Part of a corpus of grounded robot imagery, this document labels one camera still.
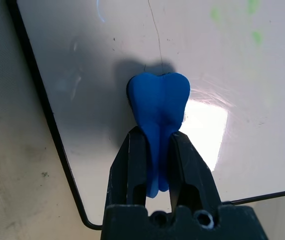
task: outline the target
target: dirt speck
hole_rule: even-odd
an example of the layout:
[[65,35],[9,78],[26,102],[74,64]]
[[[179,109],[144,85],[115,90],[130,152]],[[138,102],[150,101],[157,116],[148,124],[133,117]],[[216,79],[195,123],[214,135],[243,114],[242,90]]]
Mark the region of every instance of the dirt speck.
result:
[[47,172],[47,171],[43,171],[43,172],[41,173],[41,175],[42,175],[44,178],[49,177],[49,175],[48,175],[48,172]]
[[9,224],[6,226],[5,229],[9,229],[9,228],[11,228],[11,227],[15,227],[15,225],[16,225],[16,222],[15,222],[15,221],[12,221],[11,223],[9,223]]

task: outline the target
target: scratch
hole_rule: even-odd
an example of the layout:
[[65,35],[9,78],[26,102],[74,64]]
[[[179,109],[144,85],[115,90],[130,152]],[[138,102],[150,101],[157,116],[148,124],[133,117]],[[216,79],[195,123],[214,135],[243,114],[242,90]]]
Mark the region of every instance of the scratch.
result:
[[128,135],[129,135],[129,143],[128,143],[128,154],[129,154],[131,151],[131,134],[128,132]]
[[158,45],[159,45],[159,53],[160,53],[160,60],[161,60],[161,69],[162,69],[162,73],[164,73],[164,64],[163,64],[163,55],[162,55],[162,48],[161,48],[161,39],[159,37],[159,32],[158,32],[158,29],[157,29],[157,26],[156,26],[155,17],[154,17],[154,13],[153,13],[153,10],[152,10],[152,6],[151,6],[151,3],[150,3],[150,0],[148,0],[148,5],[149,5],[149,8],[150,8],[150,12],[151,12],[154,28],[156,29],[157,36],[158,36]]
[[100,18],[100,20],[104,23],[105,19],[102,17],[100,11],[99,11],[99,0],[96,1],[96,7],[97,7],[97,13],[98,13],[98,17]]

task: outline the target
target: beige surface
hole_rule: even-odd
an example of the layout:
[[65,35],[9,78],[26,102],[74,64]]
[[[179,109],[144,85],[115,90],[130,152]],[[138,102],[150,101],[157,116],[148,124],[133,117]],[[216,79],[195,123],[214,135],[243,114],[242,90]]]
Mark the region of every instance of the beige surface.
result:
[[0,0],[0,240],[95,240],[57,155],[11,18]]

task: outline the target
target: whiteboard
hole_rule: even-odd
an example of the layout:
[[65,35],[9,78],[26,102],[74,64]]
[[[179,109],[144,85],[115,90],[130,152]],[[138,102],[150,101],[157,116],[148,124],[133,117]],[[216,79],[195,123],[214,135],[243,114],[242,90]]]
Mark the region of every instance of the whiteboard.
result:
[[[110,166],[135,121],[128,80],[185,75],[181,131],[222,201],[285,191],[285,1],[18,0],[86,216],[102,224]],[[168,211],[168,193],[147,199]]]

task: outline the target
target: black line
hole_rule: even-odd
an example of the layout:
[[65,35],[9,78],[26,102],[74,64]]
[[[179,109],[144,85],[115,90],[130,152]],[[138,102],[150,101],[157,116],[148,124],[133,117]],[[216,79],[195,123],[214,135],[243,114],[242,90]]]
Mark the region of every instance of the black line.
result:
[[63,142],[62,142],[61,136],[59,134],[59,131],[56,125],[54,114],[51,109],[48,96],[45,90],[45,86],[44,86],[41,74],[37,66],[37,62],[36,62],[36,59],[33,53],[33,49],[30,44],[21,13],[19,11],[17,0],[6,0],[6,3],[7,3],[7,6],[9,9],[11,18],[12,18],[12,22],[16,30],[23,54],[24,54],[24,57],[26,58],[26,62],[29,67],[33,83],[36,87],[36,91],[37,91],[37,94],[40,100],[40,104],[42,106],[43,113],[46,117],[46,121],[47,121],[49,130],[50,130],[53,142],[57,149],[63,171],[66,175],[70,190],[72,192],[73,199],[76,203],[78,212],[80,214],[80,218],[83,224],[87,226],[88,228],[94,229],[94,230],[101,230],[102,226],[91,223],[88,220],[88,217],[86,215],[86,211],[85,211],[81,196],[77,189],[74,176],[72,174],[72,170],[69,166],[69,163],[68,163],[68,160],[65,154]]
[[157,28],[157,25],[156,25],[156,22],[155,22],[155,17],[154,17],[154,13],[153,13],[153,10],[152,10],[152,6],[151,6],[151,3],[150,3],[150,0],[148,0],[148,5],[149,5],[149,8],[150,8],[150,12],[151,12],[154,28],[156,29],[157,36],[158,36],[158,46],[159,46],[159,53],[160,53],[160,60],[161,60],[161,69],[162,69],[162,74],[164,74],[164,64],[163,64],[163,55],[162,55],[162,47],[161,47],[161,38],[159,37],[159,32],[158,32],[158,28]]
[[224,201],[222,204],[223,205],[226,205],[226,204],[240,205],[240,204],[248,204],[252,202],[258,202],[258,201],[280,198],[280,197],[285,197],[285,191],[270,193],[270,194],[261,195],[261,196],[253,196],[253,197],[248,197],[248,198],[233,200],[233,201]]

